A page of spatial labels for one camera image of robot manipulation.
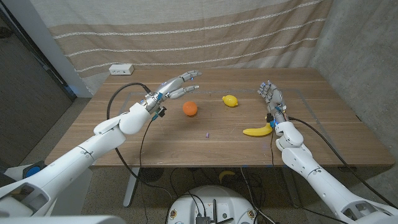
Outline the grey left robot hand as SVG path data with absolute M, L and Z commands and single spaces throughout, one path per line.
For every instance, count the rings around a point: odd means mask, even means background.
M 186 93 L 190 93 L 199 88 L 198 85 L 186 86 L 182 85 L 190 80 L 193 80 L 195 77 L 199 77 L 202 75 L 202 72 L 198 70 L 192 70 L 189 72 L 185 72 L 180 76 L 175 78 L 171 78 L 166 82 L 162 83 L 158 89 L 153 92 L 146 94 L 145 98 L 140 102 L 150 114 L 152 114 L 155 110 L 160 108 L 160 104 L 167 99 L 177 99 L 183 96 Z

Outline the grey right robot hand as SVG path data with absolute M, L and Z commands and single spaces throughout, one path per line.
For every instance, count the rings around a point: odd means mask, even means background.
M 270 81 L 261 83 L 257 91 L 267 104 L 268 112 L 273 115 L 277 124 L 288 121 L 286 104 L 282 92 Z

